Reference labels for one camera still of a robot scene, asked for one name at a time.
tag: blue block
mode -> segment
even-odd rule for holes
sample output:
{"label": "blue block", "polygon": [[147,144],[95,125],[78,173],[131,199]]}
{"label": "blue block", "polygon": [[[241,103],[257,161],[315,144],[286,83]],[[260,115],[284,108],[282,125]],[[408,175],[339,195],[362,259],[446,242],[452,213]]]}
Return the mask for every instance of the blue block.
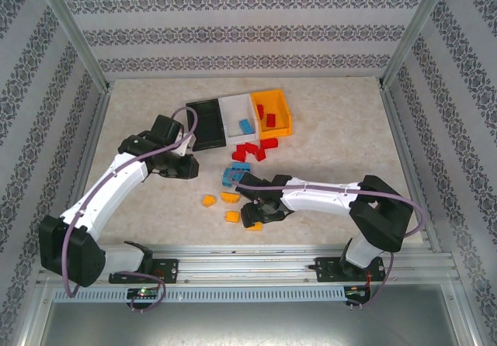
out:
{"label": "blue block", "polygon": [[240,182],[242,180],[243,173],[234,173],[231,176],[231,179],[233,179],[235,182]]}
{"label": "blue block", "polygon": [[228,174],[230,174],[233,170],[231,168],[225,168],[223,174],[223,185],[226,187],[231,187],[231,179],[228,178]]}
{"label": "blue block", "polygon": [[243,119],[242,121],[240,121],[240,127],[242,128],[244,134],[254,133],[254,129],[252,128],[252,125],[250,125],[250,122],[247,119]]}
{"label": "blue block", "polygon": [[243,170],[250,172],[250,164],[248,162],[234,162],[231,164],[233,170]]}

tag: beige tabletop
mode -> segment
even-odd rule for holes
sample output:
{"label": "beige tabletop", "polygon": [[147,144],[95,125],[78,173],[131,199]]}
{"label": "beige tabletop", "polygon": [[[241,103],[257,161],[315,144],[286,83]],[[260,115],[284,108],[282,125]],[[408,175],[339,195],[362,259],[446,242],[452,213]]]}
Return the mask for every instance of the beige tabletop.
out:
{"label": "beige tabletop", "polygon": [[[187,102],[281,88],[294,121],[294,134],[280,138],[252,173],[271,180],[276,174],[313,182],[360,182],[377,175],[400,194],[407,186],[374,78],[206,78],[118,80],[100,134],[87,188],[109,167],[121,141],[149,130],[155,117],[169,116]],[[186,124],[186,114],[177,119]],[[102,232],[101,244],[133,240],[140,244],[344,244],[359,230],[348,216],[300,211],[282,222],[249,232],[242,223],[224,221],[228,210],[239,211],[244,199],[221,201],[224,169],[233,147],[195,152],[198,178],[179,180],[149,176],[118,207]],[[206,194],[217,203],[202,206]],[[409,245],[421,244],[419,234]]]}

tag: red block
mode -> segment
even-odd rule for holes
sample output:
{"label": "red block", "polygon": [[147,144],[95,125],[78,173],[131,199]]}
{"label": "red block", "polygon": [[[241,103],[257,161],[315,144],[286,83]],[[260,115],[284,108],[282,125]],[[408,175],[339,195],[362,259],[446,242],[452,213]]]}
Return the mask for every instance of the red block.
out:
{"label": "red block", "polygon": [[255,159],[260,162],[266,158],[266,150],[264,148],[261,148],[260,150],[257,150],[255,153]]}
{"label": "red block", "polygon": [[258,150],[258,147],[252,143],[245,143],[245,150],[250,154],[255,154],[256,151]]}
{"label": "red block", "polygon": [[270,148],[278,148],[278,139],[271,138],[261,140],[261,148],[264,148],[265,150],[269,150]]}
{"label": "red block", "polygon": [[264,106],[262,104],[257,105],[257,112],[259,113],[259,118],[264,118]]}
{"label": "red block", "polygon": [[275,127],[276,126],[276,115],[274,113],[268,113],[266,119],[267,127]]}
{"label": "red block", "polygon": [[245,159],[247,158],[247,154],[245,153],[245,151],[243,151],[243,152],[236,151],[236,152],[233,152],[233,154],[231,155],[231,158],[235,161],[245,162]]}

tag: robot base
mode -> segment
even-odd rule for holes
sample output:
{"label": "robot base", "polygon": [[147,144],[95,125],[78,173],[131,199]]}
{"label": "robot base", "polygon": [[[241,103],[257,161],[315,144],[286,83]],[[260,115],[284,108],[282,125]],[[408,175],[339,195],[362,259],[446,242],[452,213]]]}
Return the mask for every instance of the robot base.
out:
{"label": "robot base", "polygon": [[[165,284],[176,284],[178,278],[177,259],[154,259],[150,275],[157,276]],[[126,276],[121,274],[110,274],[110,284],[157,284],[155,280],[138,278],[137,276]]]}
{"label": "robot base", "polygon": [[385,278],[383,259],[376,257],[364,270],[356,270],[353,275],[346,274],[340,265],[340,257],[319,257],[315,265],[308,266],[316,271],[318,282],[367,282],[367,273],[372,282],[382,282]]}

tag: toy brick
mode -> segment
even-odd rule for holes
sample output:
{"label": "toy brick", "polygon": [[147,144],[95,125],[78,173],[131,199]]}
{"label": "toy brick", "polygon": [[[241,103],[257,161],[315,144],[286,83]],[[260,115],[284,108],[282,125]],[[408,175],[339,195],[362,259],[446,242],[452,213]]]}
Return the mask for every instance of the toy brick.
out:
{"label": "toy brick", "polygon": [[252,227],[245,228],[246,231],[262,231],[262,223],[261,222],[255,222],[255,224]]}
{"label": "toy brick", "polygon": [[224,214],[224,220],[226,222],[238,223],[240,221],[240,213],[229,211]]}
{"label": "toy brick", "polygon": [[276,126],[276,115],[273,113],[268,113],[266,118],[266,126],[267,127],[275,127]]}
{"label": "toy brick", "polygon": [[243,119],[242,121],[240,121],[240,127],[242,128],[242,131],[245,135],[253,134],[255,132],[254,128],[252,127],[252,125],[250,125],[250,122],[247,119]]}
{"label": "toy brick", "polygon": [[245,143],[245,150],[250,154],[255,154],[256,151],[258,150],[258,147],[252,143]]}
{"label": "toy brick", "polygon": [[216,198],[212,195],[205,195],[202,201],[202,205],[208,208],[216,203]]}
{"label": "toy brick", "polygon": [[260,162],[266,158],[266,150],[264,148],[261,148],[260,150],[257,150],[255,153],[255,159]]}
{"label": "toy brick", "polygon": [[264,106],[262,104],[257,105],[257,113],[259,114],[259,118],[264,118]]}
{"label": "toy brick", "polygon": [[236,152],[233,152],[233,154],[231,155],[231,158],[235,161],[245,162],[245,159],[247,158],[247,154],[245,152],[236,151]]}
{"label": "toy brick", "polygon": [[231,179],[228,178],[228,174],[230,174],[233,170],[231,168],[225,168],[224,169],[224,174],[223,174],[223,186],[225,187],[231,187]]}
{"label": "toy brick", "polygon": [[265,150],[269,150],[270,148],[278,148],[278,139],[271,138],[261,140],[261,148]]}
{"label": "toy brick", "polygon": [[243,170],[250,172],[250,164],[248,162],[234,162],[231,164],[233,170]]}
{"label": "toy brick", "polygon": [[235,204],[240,201],[239,193],[221,192],[221,200],[228,204]]}

